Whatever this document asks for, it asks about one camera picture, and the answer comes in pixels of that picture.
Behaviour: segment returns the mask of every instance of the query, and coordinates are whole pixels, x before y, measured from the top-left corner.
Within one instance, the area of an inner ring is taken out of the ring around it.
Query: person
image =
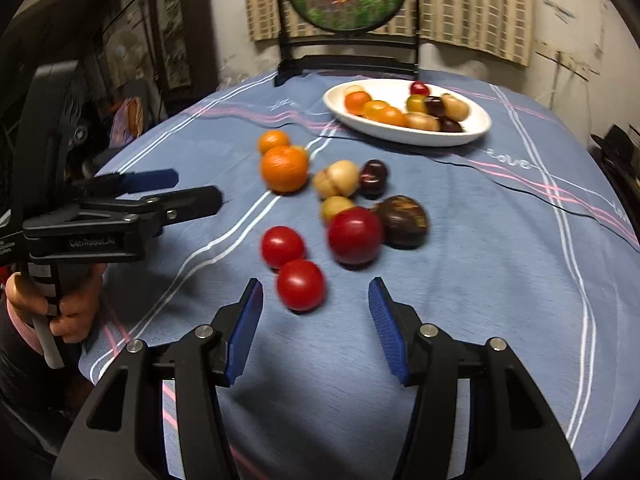
[[[90,267],[86,279],[60,301],[53,335],[82,342],[99,308],[106,265]],[[50,369],[31,327],[32,314],[46,314],[47,301],[27,276],[12,274],[0,303],[0,471],[3,478],[49,479],[56,447],[92,385],[77,369]],[[52,442],[44,442],[44,428]]]

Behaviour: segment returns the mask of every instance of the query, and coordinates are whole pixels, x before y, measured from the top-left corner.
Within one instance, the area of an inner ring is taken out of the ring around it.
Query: curtain
[[[277,0],[245,0],[253,41],[276,38]],[[292,37],[327,34],[300,18],[288,0],[285,14]],[[396,16],[375,33],[412,36],[415,0],[405,0]],[[533,0],[421,0],[420,36],[529,65],[533,43]]]

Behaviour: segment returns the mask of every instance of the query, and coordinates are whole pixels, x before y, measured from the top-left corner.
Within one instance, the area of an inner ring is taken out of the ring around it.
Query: white oval dish
[[[328,89],[322,96],[322,101],[327,108],[341,122],[363,134],[367,134],[380,139],[402,142],[403,144],[413,144],[415,146],[459,146],[482,136],[491,127],[491,117],[476,102],[460,94],[441,88],[435,85],[428,85],[431,95],[440,96],[449,93],[470,107],[469,117],[462,121],[460,125],[464,129],[461,134],[448,134],[445,132],[427,132],[424,130],[414,130],[412,128],[402,128],[400,126],[390,126],[389,124],[377,123],[363,117],[358,117],[348,113],[344,108],[344,90],[347,86],[362,86],[373,99],[386,101],[402,112],[406,112],[405,101],[409,97],[409,88],[412,81],[405,79],[363,79],[360,81],[350,81],[342,83]]]

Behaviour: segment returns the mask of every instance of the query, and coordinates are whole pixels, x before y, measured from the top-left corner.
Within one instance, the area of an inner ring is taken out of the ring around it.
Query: blue rubber pad
[[[380,344],[385,352],[391,373],[406,386],[409,381],[406,346],[387,303],[385,294],[376,280],[369,283],[369,311],[376,325]]]
[[[244,364],[254,340],[255,329],[262,313],[262,284],[258,281],[242,306],[234,332],[229,338],[225,377],[231,386],[244,371]]]
[[[167,189],[178,184],[175,170],[140,171],[125,173],[120,183],[121,193],[141,193],[156,189]]]

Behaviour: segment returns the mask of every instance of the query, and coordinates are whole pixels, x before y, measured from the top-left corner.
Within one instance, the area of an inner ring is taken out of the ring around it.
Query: red apple
[[[262,236],[260,252],[271,269],[279,269],[292,260],[304,258],[305,243],[293,229],[279,225]]]
[[[431,94],[431,91],[429,90],[429,87],[425,85],[425,83],[423,83],[422,81],[414,81],[411,84],[411,88],[409,88],[409,94],[411,95],[420,94],[420,95],[429,97],[429,95]]]
[[[326,294],[326,282],[315,263],[293,260],[280,269],[276,289],[288,308],[306,312],[322,303]]]
[[[382,224],[368,209],[353,207],[334,217],[327,239],[338,262],[361,266],[378,257],[383,240]]]

